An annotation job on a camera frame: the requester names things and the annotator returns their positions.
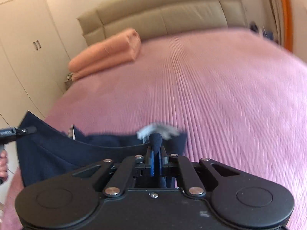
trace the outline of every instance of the human hand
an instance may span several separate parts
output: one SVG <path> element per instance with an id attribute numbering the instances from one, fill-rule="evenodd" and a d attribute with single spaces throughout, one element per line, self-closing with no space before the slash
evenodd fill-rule
<path id="1" fill-rule="evenodd" d="M 7 152 L 4 150 L 0 154 L 0 178 L 5 182 L 7 180 Z"/>

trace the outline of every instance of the dark blue garment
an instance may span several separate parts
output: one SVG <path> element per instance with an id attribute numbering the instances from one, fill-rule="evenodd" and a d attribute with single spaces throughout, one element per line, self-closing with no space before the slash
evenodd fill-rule
<path id="1" fill-rule="evenodd" d="M 24 186 L 62 175 L 103 159 L 117 163 L 127 156 L 146 155 L 146 144 L 132 136 L 90 135 L 75 131 L 76 139 L 52 128 L 27 112 L 20 128 L 35 126 L 37 132 L 17 140 L 17 154 Z M 163 141 L 167 154 L 183 154 L 187 134 Z"/>

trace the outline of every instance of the beige curtain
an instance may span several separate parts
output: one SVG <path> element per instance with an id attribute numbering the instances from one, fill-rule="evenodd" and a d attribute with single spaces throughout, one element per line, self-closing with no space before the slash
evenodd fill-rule
<path id="1" fill-rule="evenodd" d="M 263 0 L 270 29 L 274 40 L 281 46 L 285 44 L 284 17 L 281 0 Z"/>

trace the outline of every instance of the wardrobe handle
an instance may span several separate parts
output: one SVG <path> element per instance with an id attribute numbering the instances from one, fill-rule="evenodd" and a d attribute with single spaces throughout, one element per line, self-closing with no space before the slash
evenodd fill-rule
<path id="1" fill-rule="evenodd" d="M 33 44 L 34 44 L 34 46 L 36 47 L 36 51 L 37 51 L 37 50 L 38 50 L 38 47 L 37 47 L 37 45 L 36 45 L 36 42 L 34 41 Z"/>
<path id="2" fill-rule="evenodd" d="M 39 40 L 37 40 L 37 43 L 38 43 L 38 45 L 39 45 L 39 48 L 41 48 L 41 45 L 40 45 L 40 43 L 39 43 Z"/>

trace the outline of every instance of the headboard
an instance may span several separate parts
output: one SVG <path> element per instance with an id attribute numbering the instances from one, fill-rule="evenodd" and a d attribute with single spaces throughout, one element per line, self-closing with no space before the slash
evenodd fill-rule
<path id="1" fill-rule="evenodd" d="M 113 0 L 78 20 L 88 45 L 128 27 L 146 40 L 190 30 L 247 26 L 241 0 Z"/>

